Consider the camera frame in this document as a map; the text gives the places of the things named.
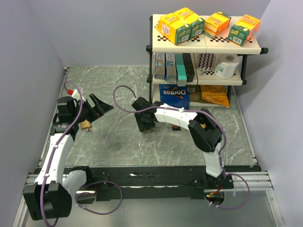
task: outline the small red object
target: small red object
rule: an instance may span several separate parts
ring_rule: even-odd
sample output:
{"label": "small red object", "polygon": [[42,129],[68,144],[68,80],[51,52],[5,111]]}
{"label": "small red object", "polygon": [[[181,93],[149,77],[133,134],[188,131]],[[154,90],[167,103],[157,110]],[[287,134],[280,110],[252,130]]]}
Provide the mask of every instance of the small red object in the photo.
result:
{"label": "small red object", "polygon": [[68,91],[67,91],[67,93],[71,96],[72,94],[73,94],[73,90],[71,90],[71,89],[69,89]]}

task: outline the gray wall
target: gray wall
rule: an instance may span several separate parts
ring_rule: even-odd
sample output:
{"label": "gray wall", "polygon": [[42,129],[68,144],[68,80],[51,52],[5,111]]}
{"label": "gray wall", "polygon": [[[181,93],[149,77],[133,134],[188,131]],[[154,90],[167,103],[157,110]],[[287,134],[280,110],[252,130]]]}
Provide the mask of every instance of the gray wall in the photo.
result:
{"label": "gray wall", "polygon": [[64,68],[30,5],[0,2],[0,226],[12,226],[38,164]]}
{"label": "gray wall", "polygon": [[64,66],[147,65],[149,16],[189,7],[261,18],[270,0],[27,0]]}
{"label": "gray wall", "polygon": [[237,89],[252,145],[268,170],[287,227],[303,217],[303,31],[300,1],[272,0],[265,11],[258,42],[264,56],[250,56],[248,83]]}

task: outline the teal box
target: teal box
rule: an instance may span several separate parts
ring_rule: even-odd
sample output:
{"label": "teal box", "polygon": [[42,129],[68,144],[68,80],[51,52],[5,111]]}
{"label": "teal box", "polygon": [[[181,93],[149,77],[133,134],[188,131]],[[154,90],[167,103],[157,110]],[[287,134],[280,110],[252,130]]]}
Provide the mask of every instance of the teal box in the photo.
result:
{"label": "teal box", "polygon": [[178,87],[184,87],[186,85],[187,76],[183,61],[183,55],[181,53],[175,54],[177,77],[178,77]]}

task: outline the marble table surface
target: marble table surface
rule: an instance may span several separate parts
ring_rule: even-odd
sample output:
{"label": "marble table surface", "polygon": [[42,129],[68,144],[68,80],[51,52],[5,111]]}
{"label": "marble table surface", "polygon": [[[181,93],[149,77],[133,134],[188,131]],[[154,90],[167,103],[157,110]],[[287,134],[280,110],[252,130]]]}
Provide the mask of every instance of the marble table surface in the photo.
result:
{"label": "marble table surface", "polygon": [[[84,96],[95,94],[114,109],[92,124],[89,132],[79,130],[67,166],[173,166],[205,165],[201,151],[187,130],[172,131],[170,124],[157,123],[153,130],[140,133],[133,114],[119,110],[112,98],[118,85],[128,85],[137,96],[148,99],[145,66],[93,66],[67,69],[67,79],[84,88]],[[121,88],[118,103],[132,110],[132,93]],[[243,128],[235,96],[230,109],[207,108],[224,127],[227,145],[225,165],[251,165],[251,151]]]}

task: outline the white paper roll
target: white paper roll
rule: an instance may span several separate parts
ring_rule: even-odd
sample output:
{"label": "white paper roll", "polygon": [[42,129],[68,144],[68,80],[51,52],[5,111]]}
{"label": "white paper roll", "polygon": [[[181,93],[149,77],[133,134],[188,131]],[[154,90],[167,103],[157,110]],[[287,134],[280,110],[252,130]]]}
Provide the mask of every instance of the white paper roll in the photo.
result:
{"label": "white paper roll", "polygon": [[239,62],[239,56],[236,54],[221,54],[214,73],[222,79],[232,78]]}

